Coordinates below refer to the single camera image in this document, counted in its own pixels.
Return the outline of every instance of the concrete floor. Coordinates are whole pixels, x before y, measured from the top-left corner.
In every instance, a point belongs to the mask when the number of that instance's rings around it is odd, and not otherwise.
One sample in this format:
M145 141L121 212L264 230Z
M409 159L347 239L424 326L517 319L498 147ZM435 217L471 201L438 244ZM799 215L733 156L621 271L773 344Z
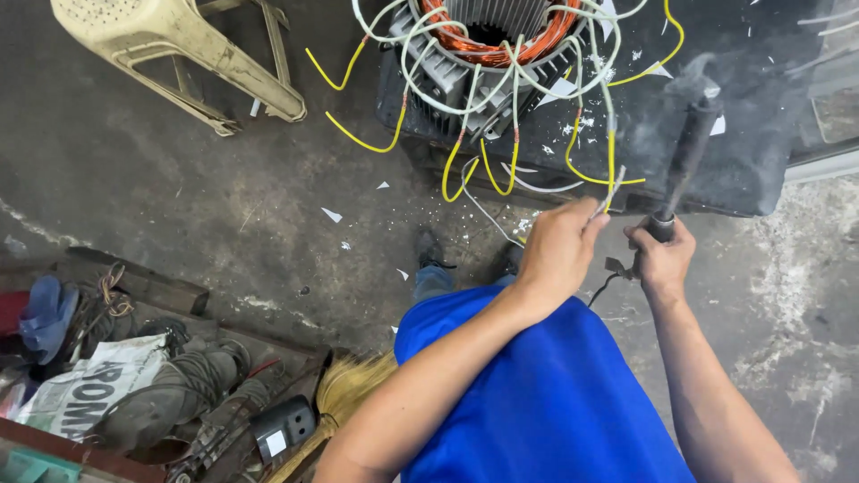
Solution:
M377 9L380 2L374 5ZM392 344L411 303L411 235L438 228L462 286L482 283L503 238L473 206L449 205L375 122L378 55L368 48L336 93L303 54L340 75L362 32L348 5L284 5L293 83L308 118L260 118L218 137L72 40L47 2L13 2L0 31L0 239L31 255L89 245L210 287L213 317L359 352ZM251 101L235 111L247 118ZM390 187L376 190L383 181ZM859 178L788 186L777 212L685 220L698 238L689 298L716 354L806 481L859 472ZM343 216L334 223L321 210ZM534 212L488 204L509 231ZM631 252L618 217L605 256ZM343 248L343 242L350 249ZM307 295L300 295L303 287ZM595 305L671 428L652 317L640 289L615 281Z

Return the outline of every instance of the copper winding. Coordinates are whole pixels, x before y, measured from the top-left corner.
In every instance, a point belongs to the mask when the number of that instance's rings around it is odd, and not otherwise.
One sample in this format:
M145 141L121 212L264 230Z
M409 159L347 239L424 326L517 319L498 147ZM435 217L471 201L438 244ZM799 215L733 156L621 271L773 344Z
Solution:
M556 0L553 3L567 5L574 9L578 9L581 4L579 0ZM421 4L423 12L427 13L441 7L443 0L421 0ZM519 64L527 64L548 53L567 34L576 17L577 15L572 12L559 10L551 12L546 28L542 29L536 37L526 40L522 44L518 57ZM440 12L431 16L429 23L448 20L450 20L450 15L447 12ZM445 26L430 32L438 39L439 44L450 52L475 52L454 54L466 62L482 64L485 67L507 67L510 65L510 57L504 47L478 44L466 38L457 27ZM515 44L511 46L511 50L515 50Z

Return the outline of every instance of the workbench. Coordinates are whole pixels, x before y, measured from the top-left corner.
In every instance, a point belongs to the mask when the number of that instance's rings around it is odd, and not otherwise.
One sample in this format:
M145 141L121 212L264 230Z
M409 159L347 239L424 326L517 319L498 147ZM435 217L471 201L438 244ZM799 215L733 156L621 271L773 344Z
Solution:
M615 0L619 13L632 9L638 0ZM800 19L827 15L831 2L778 2L773 0L724 0L693 2L674 0L674 18L685 30L685 42L665 64L676 79L684 66L706 52L714 54L704 73L721 88L724 102L725 131L710 137L710 144L697 175L682 200L679 212L719 212L750 217L772 213L781 194L784 171L796 137L796 121L808 104L807 86L811 71L787 76L784 72L816 58L820 50L817 28L798 26ZM614 80L642 72L665 58L677 45L677 29L667 23L664 5L650 0L634 16L619 22L622 28L620 52L614 63ZM597 30L600 55L608 58L613 38L602 44ZM583 47L586 57L590 46ZM584 59L586 80L594 67ZM667 166L685 118L685 106L693 99L670 94L671 78L643 76L636 81L611 88L618 118L616 165L627 168L626 179L644 178L639 184L624 185L612 208L630 214L653 210L664 196ZM395 51L382 55L381 79L376 116L388 129L397 124L405 81L399 73ZM586 176L607 180L607 141L605 102L599 86L584 96L584 125L570 158ZM573 125L576 101L555 100L527 113L520 121L521 144L518 168L536 170L517 176L540 187L567 186L578 180L564 162L570 140L564 127ZM409 103L400 133L400 143L420 168L439 175L455 138L445 136ZM487 143L493 174L502 188L509 175L500 162L509 163L513 152L513 129ZM460 184L460 169L479 154L479 143L460 148L451 169L448 190L455 193ZM485 168L478 168L469 187L481 195L491 189ZM606 196L606 186L586 182L568 192L542 194L519 186L511 202L536 200L556 204L564 199L590 194Z

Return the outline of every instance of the blue shirt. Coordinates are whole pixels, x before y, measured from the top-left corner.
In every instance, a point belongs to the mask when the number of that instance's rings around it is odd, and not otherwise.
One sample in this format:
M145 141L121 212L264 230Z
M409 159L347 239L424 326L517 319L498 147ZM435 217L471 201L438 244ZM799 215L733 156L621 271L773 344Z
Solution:
M402 364L503 288L431 298L399 325ZM522 331L474 380L403 483L693 483L600 317L571 298Z

